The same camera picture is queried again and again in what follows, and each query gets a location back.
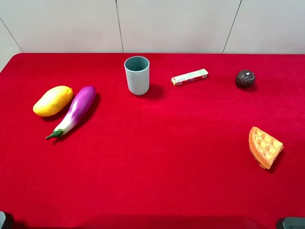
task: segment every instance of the waffle slice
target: waffle slice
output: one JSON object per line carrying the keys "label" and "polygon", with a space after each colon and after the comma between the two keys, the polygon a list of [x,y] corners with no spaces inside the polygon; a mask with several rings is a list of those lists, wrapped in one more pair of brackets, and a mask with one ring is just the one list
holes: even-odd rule
{"label": "waffle slice", "polygon": [[255,126],[250,130],[249,146],[260,167],[267,169],[284,148],[283,143]]}

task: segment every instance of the wall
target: wall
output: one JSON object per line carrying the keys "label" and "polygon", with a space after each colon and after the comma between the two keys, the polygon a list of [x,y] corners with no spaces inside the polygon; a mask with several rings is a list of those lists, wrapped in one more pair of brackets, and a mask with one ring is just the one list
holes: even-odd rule
{"label": "wall", "polygon": [[21,51],[305,53],[304,0],[0,0],[0,18],[0,67]]}
{"label": "wall", "polygon": [[0,72],[11,57],[20,52],[17,43],[0,20]]}

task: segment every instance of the eggplant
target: eggplant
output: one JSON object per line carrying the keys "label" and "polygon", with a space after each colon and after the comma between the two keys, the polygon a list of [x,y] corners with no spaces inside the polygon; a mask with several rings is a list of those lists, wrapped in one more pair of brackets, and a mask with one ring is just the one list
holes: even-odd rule
{"label": "eggplant", "polygon": [[46,137],[46,139],[61,137],[70,131],[76,124],[78,124],[78,122],[84,117],[91,107],[95,96],[96,92],[94,87],[87,86],[81,89],[73,99],[69,111],[64,119],[53,130],[52,134]]}

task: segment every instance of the dark ball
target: dark ball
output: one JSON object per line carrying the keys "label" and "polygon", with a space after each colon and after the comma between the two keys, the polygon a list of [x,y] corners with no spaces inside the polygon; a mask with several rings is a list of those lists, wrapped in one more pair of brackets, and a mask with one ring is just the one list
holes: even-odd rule
{"label": "dark ball", "polygon": [[255,75],[252,71],[242,70],[240,71],[235,79],[235,83],[240,88],[251,87],[255,82]]}

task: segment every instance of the yellow mango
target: yellow mango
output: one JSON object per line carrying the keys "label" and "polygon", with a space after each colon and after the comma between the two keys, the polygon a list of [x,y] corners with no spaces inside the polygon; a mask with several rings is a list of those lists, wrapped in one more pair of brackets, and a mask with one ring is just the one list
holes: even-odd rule
{"label": "yellow mango", "polygon": [[73,90],[67,86],[57,86],[48,90],[33,106],[39,116],[52,116],[61,111],[72,99]]}

